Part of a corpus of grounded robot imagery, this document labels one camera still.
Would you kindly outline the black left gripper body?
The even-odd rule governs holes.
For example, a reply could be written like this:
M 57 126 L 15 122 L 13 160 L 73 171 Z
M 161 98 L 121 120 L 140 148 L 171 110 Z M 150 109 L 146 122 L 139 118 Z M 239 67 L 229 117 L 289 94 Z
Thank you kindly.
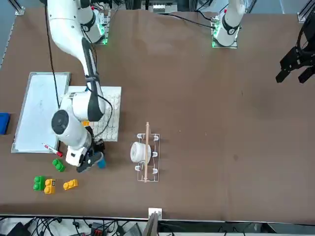
M 301 47 L 301 38 L 305 36 L 307 46 Z M 301 64 L 310 64 L 310 61 L 315 57 L 315 17 L 308 16 L 302 25 L 297 38 L 296 44 Z

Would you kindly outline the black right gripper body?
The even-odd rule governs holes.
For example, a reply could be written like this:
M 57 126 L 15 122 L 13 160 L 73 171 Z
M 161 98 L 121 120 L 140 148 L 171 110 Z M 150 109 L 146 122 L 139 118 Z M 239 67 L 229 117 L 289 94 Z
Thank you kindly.
M 95 154 L 97 152 L 104 153 L 105 143 L 103 139 L 92 139 L 92 144 L 88 150 L 88 154 Z

